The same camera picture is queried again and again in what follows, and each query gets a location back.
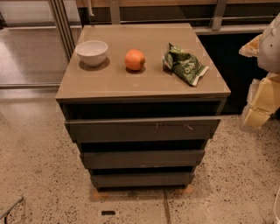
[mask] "bottom drawer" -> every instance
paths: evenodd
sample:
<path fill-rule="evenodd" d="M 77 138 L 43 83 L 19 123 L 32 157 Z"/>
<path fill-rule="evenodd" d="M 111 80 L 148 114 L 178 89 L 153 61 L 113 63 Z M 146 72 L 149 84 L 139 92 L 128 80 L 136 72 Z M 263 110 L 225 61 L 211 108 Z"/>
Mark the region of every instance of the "bottom drawer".
<path fill-rule="evenodd" d="M 96 188 L 128 186 L 187 186 L 193 181 L 194 168 L 150 168 L 90 170 Z"/>

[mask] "speckled floor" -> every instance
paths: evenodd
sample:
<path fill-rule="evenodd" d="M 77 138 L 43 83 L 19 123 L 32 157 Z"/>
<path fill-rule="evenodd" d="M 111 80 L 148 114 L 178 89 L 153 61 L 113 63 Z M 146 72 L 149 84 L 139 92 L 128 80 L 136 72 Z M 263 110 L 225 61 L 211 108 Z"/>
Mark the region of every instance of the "speckled floor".
<path fill-rule="evenodd" d="M 30 42 L 34 34 L 33 30 L 17 32 L 18 41 L 22 35 L 24 41 Z M 58 39 L 55 30 L 43 29 L 35 33 Z M 61 54 L 62 65 L 51 59 L 48 64 L 51 69 L 42 74 L 39 71 L 46 68 L 44 61 L 33 61 L 32 64 L 38 66 L 32 69 L 29 65 L 26 71 L 32 70 L 36 77 L 36 74 L 44 75 L 42 81 L 60 81 L 66 64 L 63 64 L 65 59 L 59 43 L 55 45 L 58 47 L 55 51 L 60 51 L 57 54 Z M 44 44 L 40 51 L 44 53 L 50 49 Z M 12 51 L 14 55 L 21 53 L 14 48 Z M 26 81 L 25 76 L 31 75 L 19 69 L 10 71 L 9 76 L 5 69 L 7 61 L 2 58 L 0 55 L 2 83 L 18 81 L 17 76 L 22 77 L 19 82 Z M 0 213 L 20 195 L 24 196 L 9 214 L 7 223 L 274 222 L 273 206 L 280 186 L 279 120 L 269 120 L 256 133 L 245 133 L 239 129 L 238 115 L 223 116 L 216 134 L 206 146 L 206 155 L 196 169 L 188 192 L 149 188 L 98 194 L 81 163 L 78 149 L 64 128 L 55 95 L 55 89 L 0 90 Z"/>

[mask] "drawer front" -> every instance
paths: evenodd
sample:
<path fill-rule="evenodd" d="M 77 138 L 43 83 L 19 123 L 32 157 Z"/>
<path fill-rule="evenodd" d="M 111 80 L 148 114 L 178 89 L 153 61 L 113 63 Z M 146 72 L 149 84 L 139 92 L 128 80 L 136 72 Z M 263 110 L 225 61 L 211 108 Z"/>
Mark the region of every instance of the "drawer front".
<path fill-rule="evenodd" d="M 133 142 L 211 138 L 219 117 L 66 121 L 73 142 Z"/>
<path fill-rule="evenodd" d="M 88 169 L 196 166 L 204 150 L 149 150 L 82 153 Z"/>
<path fill-rule="evenodd" d="M 127 175 L 93 175 L 96 188 L 125 186 L 186 186 L 193 181 L 193 172 L 146 173 Z"/>

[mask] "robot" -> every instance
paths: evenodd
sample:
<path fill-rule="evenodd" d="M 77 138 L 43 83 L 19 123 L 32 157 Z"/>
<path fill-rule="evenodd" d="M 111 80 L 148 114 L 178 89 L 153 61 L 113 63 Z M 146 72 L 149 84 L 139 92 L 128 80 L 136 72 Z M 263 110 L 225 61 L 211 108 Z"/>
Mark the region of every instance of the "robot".
<path fill-rule="evenodd" d="M 280 13 L 263 31 L 244 45 L 240 55 L 257 57 L 257 64 L 268 72 L 262 80 L 253 80 L 247 106 L 241 115 L 241 129 L 259 130 L 280 107 Z"/>

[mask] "black rectangular floor slot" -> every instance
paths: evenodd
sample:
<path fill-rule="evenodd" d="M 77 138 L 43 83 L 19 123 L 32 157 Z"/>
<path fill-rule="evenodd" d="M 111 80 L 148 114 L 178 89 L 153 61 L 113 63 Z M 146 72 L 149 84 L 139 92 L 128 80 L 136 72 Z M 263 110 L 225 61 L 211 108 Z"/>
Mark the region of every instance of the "black rectangular floor slot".
<path fill-rule="evenodd" d="M 101 211 L 101 215 L 116 215 L 115 211 Z"/>

